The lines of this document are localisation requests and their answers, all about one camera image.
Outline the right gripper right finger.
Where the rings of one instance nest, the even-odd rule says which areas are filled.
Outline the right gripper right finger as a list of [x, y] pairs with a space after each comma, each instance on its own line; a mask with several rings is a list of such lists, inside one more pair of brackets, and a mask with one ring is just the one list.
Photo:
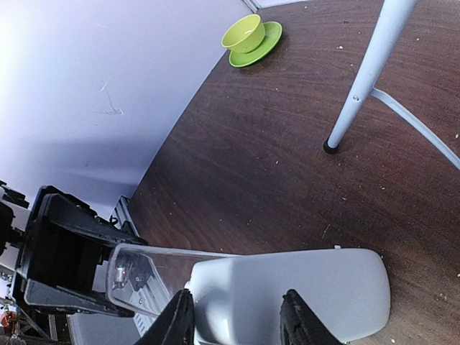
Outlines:
[[280, 309], [281, 344], [340, 345], [341, 342], [294, 289], [283, 295]]

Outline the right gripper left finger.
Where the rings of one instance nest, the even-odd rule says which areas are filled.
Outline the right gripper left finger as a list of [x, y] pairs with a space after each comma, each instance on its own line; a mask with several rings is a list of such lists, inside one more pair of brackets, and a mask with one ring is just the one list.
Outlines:
[[179, 290], [135, 345], [194, 344], [195, 311], [189, 289]]

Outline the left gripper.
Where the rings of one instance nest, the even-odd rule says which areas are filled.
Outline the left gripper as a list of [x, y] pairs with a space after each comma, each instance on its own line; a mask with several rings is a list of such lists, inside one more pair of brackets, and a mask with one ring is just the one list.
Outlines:
[[53, 186], [40, 188], [20, 241], [13, 299], [44, 314], [132, 318], [134, 311], [93, 290], [96, 268], [118, 244], [147, 246], [70, 194]]

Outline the clear metronome front cover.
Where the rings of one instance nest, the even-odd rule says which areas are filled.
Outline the clear metronome front cover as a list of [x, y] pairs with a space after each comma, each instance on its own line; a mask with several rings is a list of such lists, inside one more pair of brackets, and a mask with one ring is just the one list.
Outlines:
[[157, 317], [174, 294], [185, 288], [193, 266], [231, 257], [227, 253], [119, 244], [106, 272], [106, 297], [119, 307]]

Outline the white metronome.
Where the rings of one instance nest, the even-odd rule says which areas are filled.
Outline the white metronome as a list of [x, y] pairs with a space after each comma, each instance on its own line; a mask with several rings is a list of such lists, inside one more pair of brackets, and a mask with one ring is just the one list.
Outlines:
[[210, 344], [280, 344], [283, 295], [294, 289], [341, 342], [377, 333], [390, 317], [381, 256], [368, 249], [316, 249], [216, 256], [193, 265], [195, 334]]

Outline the white music stand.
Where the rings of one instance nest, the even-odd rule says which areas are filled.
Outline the white music stand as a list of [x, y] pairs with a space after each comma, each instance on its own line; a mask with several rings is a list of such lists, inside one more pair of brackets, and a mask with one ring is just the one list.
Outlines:
[[326, 153], [338, 152], [345, 133], [367, 98], [372, 96], [409, 123], [450, 163], [459, 167], [459, 157], [437, 135], [388, 93], [375, 88], [375, 83], [398, 43], [415, 5], [415, 1], [386, 0], [383, 2], [379, 18], [349, 94], [328, 139], [323, 144], [323, 150]]

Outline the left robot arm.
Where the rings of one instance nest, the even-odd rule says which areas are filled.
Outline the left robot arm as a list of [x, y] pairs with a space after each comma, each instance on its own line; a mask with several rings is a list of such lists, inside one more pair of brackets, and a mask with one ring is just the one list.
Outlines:
[[19, 250], [10, 296], [20, 308], [43, 314], [104, 314], [131, 318], [93, 289], [96, 268], [119, 244], [145, 245], [101, 218], [87, 203], [54, 186], [42, 186], [34, 203], [1, 183], [1, 250]]

